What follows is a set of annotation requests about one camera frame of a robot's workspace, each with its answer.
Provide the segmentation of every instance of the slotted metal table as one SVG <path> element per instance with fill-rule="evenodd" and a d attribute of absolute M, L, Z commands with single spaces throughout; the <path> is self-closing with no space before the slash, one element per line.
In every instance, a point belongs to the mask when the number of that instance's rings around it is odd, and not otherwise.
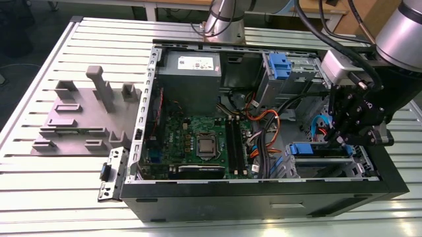
<path fill-rule="evenodd" d="M 110 87 L 120 88 L 122 82 L 132 82 L 142 89 L 152 39 L 201 40 L 188 24 L 96 18 L 68 24 L 0 133 L 0 233 L 134 236 L 136 232 L 142 237 L 420 236 L 422 113 L 414 102 L 396 112 L 388 125 L 395 145 L 387 148 L 409 193 L 332 218 L 142 223 L 124 203 L 97 203 L 98 172 L 105 157 L 29 155 L 56 99 L 57 81 L 73 80 L 77 87 L 93 88 L 85 69 L 101 65 Z M 247 28 L 245 39 L 253 45 L 327 48 L 305 32 Z"/>

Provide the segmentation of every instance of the side panel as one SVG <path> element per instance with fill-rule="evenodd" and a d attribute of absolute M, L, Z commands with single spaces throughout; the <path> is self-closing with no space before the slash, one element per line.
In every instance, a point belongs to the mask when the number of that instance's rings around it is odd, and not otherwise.
<path fill-rule="evenodd" d="M 279 219 L 333 216 L 383 194 L 268 195 L 243 197 L 124 198 L 142 222 Z"/>

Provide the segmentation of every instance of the white label sticker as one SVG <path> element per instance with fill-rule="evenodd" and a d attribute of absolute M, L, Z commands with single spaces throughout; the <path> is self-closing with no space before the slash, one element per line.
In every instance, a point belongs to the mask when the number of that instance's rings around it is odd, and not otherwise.
<path fill-rule="evenodd" d="M 177 69 L 185 70 L 213 70 L 212 58 L 178 57 Z"/>
<path fill-rule="evenodd" d="M 251 171 L 257 173 L 259 172 L 259 166 L 252 164 Z"/>
<path fill-rule="evenodd" d="M 259 106 L 259 103 L 255 101 L 255 100 L 251 100 L 251 104 L 257 107 Z"/>

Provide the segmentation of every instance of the motherboard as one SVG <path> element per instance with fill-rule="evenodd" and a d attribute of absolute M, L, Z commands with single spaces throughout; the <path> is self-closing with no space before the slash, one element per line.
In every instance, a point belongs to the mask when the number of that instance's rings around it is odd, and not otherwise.
<path fill-rule="evenodd" d="M 142 177 L 165 180 L 178 179 L 174 173 L 197 173 L 197 179 L 253 178 L 243 145 L 251 136 L 249 126 L 239 118 L 166 117 L 162 148 L 148 149 Z"/>

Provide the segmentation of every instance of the metal bracket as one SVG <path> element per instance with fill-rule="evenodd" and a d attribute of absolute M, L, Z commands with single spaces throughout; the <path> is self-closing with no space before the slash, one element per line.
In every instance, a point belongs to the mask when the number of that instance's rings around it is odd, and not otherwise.
<path fill-rule="evenodd" d="M 121 201 L 120 192 L 128 155 L 129 153 L 124 147 L 114 148 L 109 151 L 109 156 L 106 162 L 102 164 L 100 174 L 101 187 L 97 199 L 98 202 Z"/>

